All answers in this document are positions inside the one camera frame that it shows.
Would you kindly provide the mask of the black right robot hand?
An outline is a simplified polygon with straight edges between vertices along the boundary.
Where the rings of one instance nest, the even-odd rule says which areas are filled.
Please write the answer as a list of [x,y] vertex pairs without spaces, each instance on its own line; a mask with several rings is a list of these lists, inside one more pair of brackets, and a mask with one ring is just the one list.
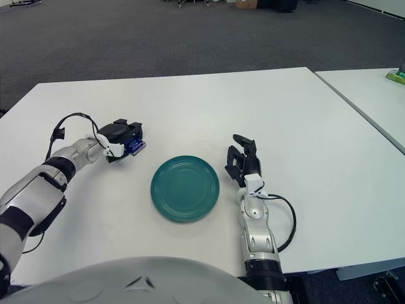
[[237,181],[239,187],[245,187],[244,177],[246,175],[258,174],[261,176],[261,164],[256,156],[256,143],[254,140],[238,134],[234,134],[233,139],[242,146],[244,152],[241,153],[235,146],[229,146],[225,170],[231,179]]

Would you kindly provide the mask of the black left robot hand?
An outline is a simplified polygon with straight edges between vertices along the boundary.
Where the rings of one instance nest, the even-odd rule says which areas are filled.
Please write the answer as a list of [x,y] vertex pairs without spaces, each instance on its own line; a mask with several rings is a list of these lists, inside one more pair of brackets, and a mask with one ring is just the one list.
[[105,136],[113,144],[127,144],[143,138],[141,123],[127,123],[127,120],[122,118],[101,127],[97,133]]

